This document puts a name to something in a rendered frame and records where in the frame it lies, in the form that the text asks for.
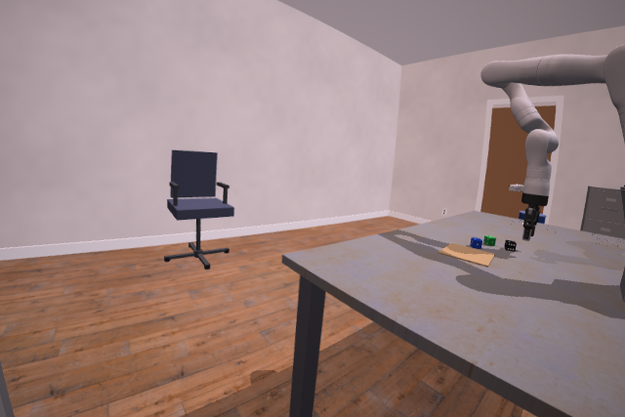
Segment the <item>black die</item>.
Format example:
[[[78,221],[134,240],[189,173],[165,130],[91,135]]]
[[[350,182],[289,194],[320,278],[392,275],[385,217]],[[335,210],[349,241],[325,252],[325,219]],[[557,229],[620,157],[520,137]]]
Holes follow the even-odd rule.
[[[505,241],[505,246],[504,246],[504,248],[505,248],[507,251],[513,251],[513,252],[515,252],[515,251],[516,251],[516,246],[517,246],[517,243],[516,243],[515,241],[506,240],[506,241]]]

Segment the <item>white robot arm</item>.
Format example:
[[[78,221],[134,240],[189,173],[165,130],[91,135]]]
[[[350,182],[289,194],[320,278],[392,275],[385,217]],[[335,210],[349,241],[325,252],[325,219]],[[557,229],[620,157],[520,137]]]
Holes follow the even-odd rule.
[[[606,83],[611,101],[618,111],[625,143],[625,44],[616,47],[607,56],[552,55],[511,62],[495,61],[482,69],[480,77],[486,85],[505,91],[510,98],[512,114],[528,133],[525,140],[527,169],[524,185],[509,185],[511,191],[549,196],[552,164],[547,159],[547,153],[559,146],[557,134],[542,119],[522,84],[567,86]]]

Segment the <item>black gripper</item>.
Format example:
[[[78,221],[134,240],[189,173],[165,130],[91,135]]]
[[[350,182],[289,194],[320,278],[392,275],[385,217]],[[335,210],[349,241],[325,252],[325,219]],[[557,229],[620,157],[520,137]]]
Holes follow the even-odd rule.
[[[525,209],[522,240],[529,241],[530,237],[534,235],[535,226],[540,215],[540,206],[547,206],[548,198],[549,196],[522,193],[521,202],[528,204],[528,208]]]

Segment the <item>blue die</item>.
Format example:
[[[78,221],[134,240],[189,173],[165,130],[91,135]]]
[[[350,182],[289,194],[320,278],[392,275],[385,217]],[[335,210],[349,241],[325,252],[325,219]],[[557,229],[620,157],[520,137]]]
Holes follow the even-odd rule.
[[[470,244],[473,248],[477,248],[477,249],[481,249],[482,246],[482,240],[480,238],[475,238],[472,237],[471,238],[471,244]]]

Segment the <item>peach flat square mat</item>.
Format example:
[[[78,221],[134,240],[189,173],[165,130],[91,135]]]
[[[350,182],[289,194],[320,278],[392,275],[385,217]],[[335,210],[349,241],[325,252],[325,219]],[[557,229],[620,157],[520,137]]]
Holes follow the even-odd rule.
[[[495,254],[450,243],[439,254],[488,267]]]

